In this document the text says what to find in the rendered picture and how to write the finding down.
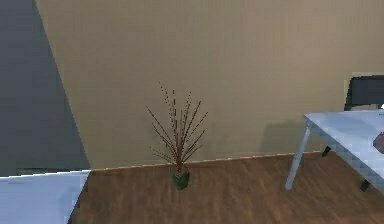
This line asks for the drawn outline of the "brown twig plant green pot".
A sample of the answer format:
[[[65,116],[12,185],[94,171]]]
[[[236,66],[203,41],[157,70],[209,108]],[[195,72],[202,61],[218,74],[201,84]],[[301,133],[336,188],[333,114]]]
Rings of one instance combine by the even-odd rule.
[[[153,130],[160,137],[169,153],[166,154],[160,149],[153,147],[151,147],[151,150],[154,156],[165,160],[171,165],[169,168],[171,182],[177,190],[181,191],[186,189],[190,183],[191,171],[186,166],[186,162],[196,151],[202,148],[202,145],[198,145],[198,143],[206,130],[202,130],[195,139],[193,139],[193,135],[201,126],[208,113],[205,112],[195,123],[202,101],[198,101],[196,107],[192,108],[192,98],[191,95],[188,95],[185,108],[179,110],[177,108],[175,90],[169,91],[162,83],[159,83],[159,86],[160,90],[164,93],[164,102],[168,106],[167,111],[172,132],[168,133],[154,112],[149,107],[146,107],[153,119],[151,122]]]

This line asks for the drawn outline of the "pale blue table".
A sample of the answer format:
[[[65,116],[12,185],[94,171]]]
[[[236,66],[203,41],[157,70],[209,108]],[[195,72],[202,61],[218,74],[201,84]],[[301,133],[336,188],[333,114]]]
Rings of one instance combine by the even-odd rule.
[[[357,110],[304,114],[305,129],[294,156],[285,188],[293,186],[309,135],[315,133],[365,181],[384,195],[384,153],[373,145],[384,133],[384,110]]]

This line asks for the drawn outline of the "black chair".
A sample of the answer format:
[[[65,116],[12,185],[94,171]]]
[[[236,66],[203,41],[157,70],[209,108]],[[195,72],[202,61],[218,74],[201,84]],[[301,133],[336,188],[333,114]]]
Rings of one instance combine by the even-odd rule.
[[[343,110],[351,111],[356,107],[372,105],[377,111],[384,108],[384,74],[352,77],[348,84]],[[379,133],[381,132],[384,132],[384,126],[379,128]]]

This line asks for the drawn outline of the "brown rounded object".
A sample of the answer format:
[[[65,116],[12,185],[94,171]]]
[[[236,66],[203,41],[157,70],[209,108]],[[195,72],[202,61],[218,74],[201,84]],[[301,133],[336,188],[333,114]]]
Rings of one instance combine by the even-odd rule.
[[[384,154],[384,132],[379,133],[373,141],[375,149]]]

